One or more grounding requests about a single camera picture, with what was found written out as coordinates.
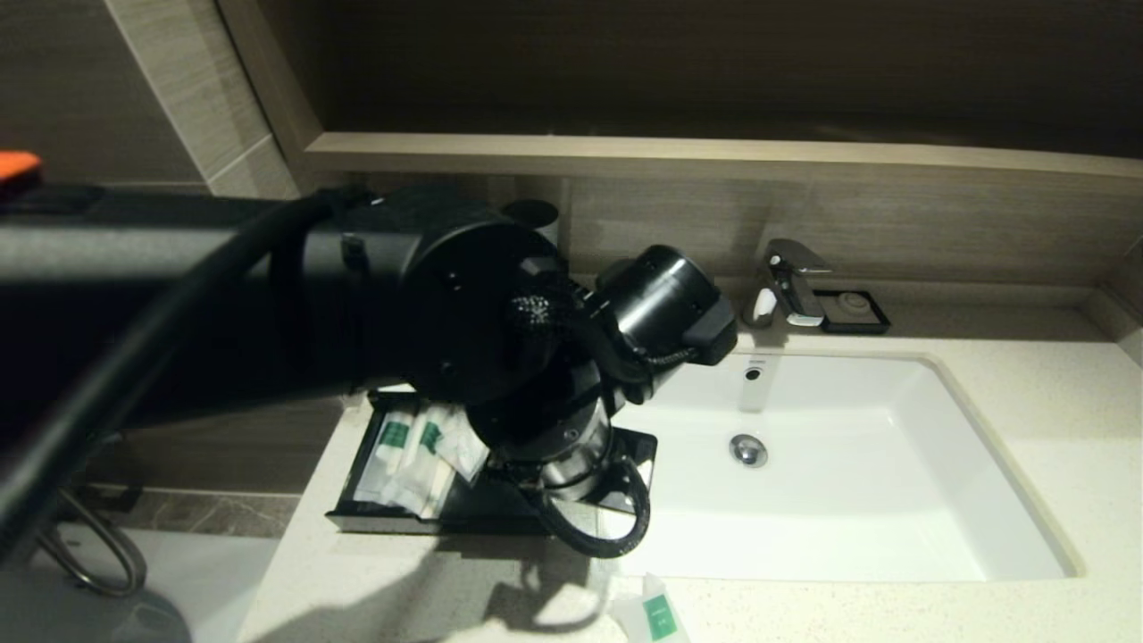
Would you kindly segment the black soap dish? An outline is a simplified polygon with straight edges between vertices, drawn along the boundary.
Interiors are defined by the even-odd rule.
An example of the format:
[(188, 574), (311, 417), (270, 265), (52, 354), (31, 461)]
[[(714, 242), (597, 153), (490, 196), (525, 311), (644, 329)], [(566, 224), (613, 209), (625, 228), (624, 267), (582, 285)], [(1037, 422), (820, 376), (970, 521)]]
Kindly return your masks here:
[[(837, 308), (836, 297), (844, 292), (856, 292), (861, 296), (869, 298), (872, 305), (872, 310), (876, 312), (878, 320), (872, 324), (841, 324), (839, 321), (839, 310)], [(889, 333), (892, 327), (890, 318), (884, 313), (880, 305), (874, 302), (872, 294), (868, 290), (828, 290), (828, 289), (814, 289), (813, 295), (816, 296), (820, 306), (823, 310), (824, 318), (821, 322), (821, 329), (825, 333), (838, 333), (838, 335), (885, 335)]]

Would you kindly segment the grey cup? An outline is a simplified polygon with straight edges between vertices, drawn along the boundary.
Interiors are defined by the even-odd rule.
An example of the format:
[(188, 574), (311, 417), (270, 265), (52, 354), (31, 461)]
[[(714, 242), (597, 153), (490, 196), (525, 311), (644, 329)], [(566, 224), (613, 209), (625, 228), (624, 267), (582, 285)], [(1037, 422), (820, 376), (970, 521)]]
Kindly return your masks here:
[(560, 211), (555, 204), (539, 199), (519, 199), (499, 208), (503, 216), (539, 233), (552, 244), (559, 244)]

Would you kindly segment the wooden wall shelf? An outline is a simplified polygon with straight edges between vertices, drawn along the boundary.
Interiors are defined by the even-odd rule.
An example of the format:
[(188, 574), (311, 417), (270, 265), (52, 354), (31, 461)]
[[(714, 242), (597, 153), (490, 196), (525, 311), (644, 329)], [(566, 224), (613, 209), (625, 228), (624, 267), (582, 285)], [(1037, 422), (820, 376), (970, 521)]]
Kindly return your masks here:
[(746, 180), (804, 166), (878, 166), (1143, 180), (1143, 160), (934, 144), (331, 131), (299, 155), (311, 170), (350, 172)]

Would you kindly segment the black pull-out drawer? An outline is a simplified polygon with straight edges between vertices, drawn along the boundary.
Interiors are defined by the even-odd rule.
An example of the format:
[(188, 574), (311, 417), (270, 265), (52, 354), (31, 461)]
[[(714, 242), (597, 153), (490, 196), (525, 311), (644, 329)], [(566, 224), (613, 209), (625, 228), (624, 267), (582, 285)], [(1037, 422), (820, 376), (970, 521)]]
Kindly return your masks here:
[(518, 495), (517, 489), (490, 480), (485, 473), (472, 487), (465, 481), (454, 480), (448, 488), (441, 515), (431, 520), (422, 520), (401, 507), (355, 500), (355, 490), (363, 480), (367, 463), (382, 434), (385, 415), (395, 404), (419, 400), (413, 392), (382, 389), (369, 392), (367, 399), (369, 421), (363, 439), (355, 449), (354, 464), (347, 473), (346, 484), (339, 492), (338, 503), (326, 513), (326, 517), (338, 527), (339, 532), (384, 536), (547, 537), (547, 530), (539, 524), (538, 517)]

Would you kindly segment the white sink basin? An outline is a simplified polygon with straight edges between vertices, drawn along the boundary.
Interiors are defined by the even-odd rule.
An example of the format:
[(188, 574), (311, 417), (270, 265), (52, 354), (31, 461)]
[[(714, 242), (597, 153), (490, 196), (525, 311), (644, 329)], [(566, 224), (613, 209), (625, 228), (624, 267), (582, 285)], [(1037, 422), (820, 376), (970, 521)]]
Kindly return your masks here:
[[(660, 440), (623, 574), (998, 582), (1076, 574), (972, 412), (922, 359), (735, 354), (685, 365), (618, 427)], [(732, 460), (730, 439), (768, 449)]]

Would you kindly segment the chrome faucet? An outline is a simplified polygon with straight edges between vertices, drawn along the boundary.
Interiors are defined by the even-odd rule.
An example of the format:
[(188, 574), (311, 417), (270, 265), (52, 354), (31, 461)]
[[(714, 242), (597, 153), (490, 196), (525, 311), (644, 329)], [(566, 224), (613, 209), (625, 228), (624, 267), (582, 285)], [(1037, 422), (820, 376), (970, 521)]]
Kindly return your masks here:
[(813, 292), (809, 278), (834, 272), (832, 265), (789, 238), (768, 240), (761, 262), (761, 284), (740, 310), (740, 320), (748, 327), (764, 329), (772, 325), (776, 311), (782, 310), (789, 325), (822, 325), (825, 312)]

